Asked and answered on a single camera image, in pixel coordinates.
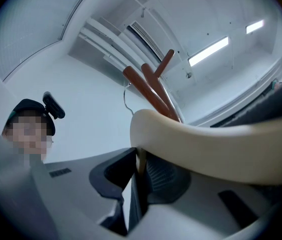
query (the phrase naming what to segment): brown rod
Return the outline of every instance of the brown rod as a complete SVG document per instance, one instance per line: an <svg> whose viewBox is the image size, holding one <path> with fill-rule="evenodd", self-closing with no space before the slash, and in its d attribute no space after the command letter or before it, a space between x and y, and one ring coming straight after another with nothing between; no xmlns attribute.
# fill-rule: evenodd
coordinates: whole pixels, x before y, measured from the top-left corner
<svg viewBox="0 0 282 240"><path fill-rule="evenodd" d="M160 114L171 118L171 113L167 105L131 66L127 66L123 70L123 75L130 81L131 84L135 86L135 88L150 102L150 104Z"/></svg>
<svg viewBox="0 0 282 240"><path fill-rule="evenodd" d="M165 70L165 68L167 67L167 65L169 64L170 60L172 59L173 55L175 54L175 51L170 49L167 54L165 55L165 57L163 58L162 62L160 63L160 65L157 67L156 71L154 72L154 75L159 78L161 76L161 74L163 73L163 71Z"/></svg>
<svg viewBox="0 0 282 240"><path fill-rule="evenodd" d="M178 116L178 113L175 107L173 106L167 91L162 86L159 79L155 76L151 67L147 63L145 63L141 66L141 69L149 86L157 93L157 95L163 100L163 102L168 107L171 115L170 118L175 121L181 122L181 119Z"/></svg>

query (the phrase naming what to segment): black cap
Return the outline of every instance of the black cap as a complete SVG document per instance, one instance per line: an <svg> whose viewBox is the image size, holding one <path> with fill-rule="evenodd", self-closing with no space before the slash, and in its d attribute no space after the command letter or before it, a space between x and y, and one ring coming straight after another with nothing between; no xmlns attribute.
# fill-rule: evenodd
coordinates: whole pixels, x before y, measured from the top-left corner
<svg viewBox="0 0 282 240"><path fill-rule="evenodd" d="M21 111L25 111L25 110L34 110L34 111L38 111L42 117L46 118L49 126L51 127L52 130L52 136L55 135L56 133L56 127L55 124L52 121L52 118L50 117L49 113L46 111L46 108L39 102L32 100L32 99L28 99L25 98L23 100L20 101L20 103L18 105L15 106L15 108L13 109L13 114L11 114L12 116L9 117L8 121L14 117L15 113L21 112Z"/></svg>

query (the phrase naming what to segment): fluorescent light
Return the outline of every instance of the fluorescent light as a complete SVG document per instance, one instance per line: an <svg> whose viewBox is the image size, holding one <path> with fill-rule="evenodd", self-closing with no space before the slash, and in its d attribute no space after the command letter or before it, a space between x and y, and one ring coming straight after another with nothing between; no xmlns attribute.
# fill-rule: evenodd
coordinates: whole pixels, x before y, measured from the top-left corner
<svg viewBox="0 0 282 240"><path fill-rule="evenodd" d="M215 44L211 45L210 47L204 49L203 51L200 51L198 54L194 55L193 57L189 58L190 66L193 67L198 62L202 61L206 57L210 56L211 54L214 54L221 48L227 46L229 44L229 38L223 38L219 42L216 42Z"/></svg>
<svg viewBox="0 0 282 240"><path fill-rule="evenodd" d="M251 24L251 25L246 27L246 33L249 34L252 31L255 31L259 28L262 28L264 26L264 24L265 24L264 20L260 20L260 21L254 23L254 24Z"/></svg>

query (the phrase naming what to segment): ceiling light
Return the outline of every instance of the ceiling light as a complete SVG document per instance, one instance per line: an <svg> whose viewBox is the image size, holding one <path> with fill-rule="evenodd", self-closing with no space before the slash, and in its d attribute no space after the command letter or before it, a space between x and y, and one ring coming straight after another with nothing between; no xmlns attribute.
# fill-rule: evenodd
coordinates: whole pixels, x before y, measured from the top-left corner
<svg viewBox="0 0 282 240"><path fill-rule="evenodd" d="M221 48L227 46L229 44L229 38L225 37L222 40L216 42L215 44L211 45L210 47L204 49L203 51L200 51L198 54L192 56L188 59L190 66L193 67L198 62L202 61L206 57L210 56L211 54L214 54Z"/></svg>
<svg viewBox="0 0 282 240"><path fill-rule="evenodd" d="M255 31L261 27L263 27L265 24L264 20L260 20L254 24L251 24L249 26L246 27L246 33L249 34L251 33L252 31Z"/></svg>

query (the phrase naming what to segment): light fixture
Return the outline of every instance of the light fixture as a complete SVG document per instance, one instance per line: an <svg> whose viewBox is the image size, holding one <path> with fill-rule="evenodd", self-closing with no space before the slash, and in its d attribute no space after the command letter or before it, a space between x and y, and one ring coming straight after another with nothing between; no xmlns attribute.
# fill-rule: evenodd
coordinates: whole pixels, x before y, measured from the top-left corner
<svg viewBox="0 0 282 240"><path fill-rule="evenodd" d="M259 28L262 28L265 24L265 21L264 20L260 20L254 24L251 24L249 26L247 26L245 29L246 29L246 33L249 34Z"/></svg>
<svg viewBox="0 0 282 240"><path fill-rule="evenodd" d="M221 48L227 46L229 44L229 38L225 37L222 40L216 42L215 44L212 44L210 47L204 49L203 51L200 51L198 54L192 56L188 59L190 66L193 67L198 62L202 61L206 57L210 56L211 54L214 54Z"/></svg>

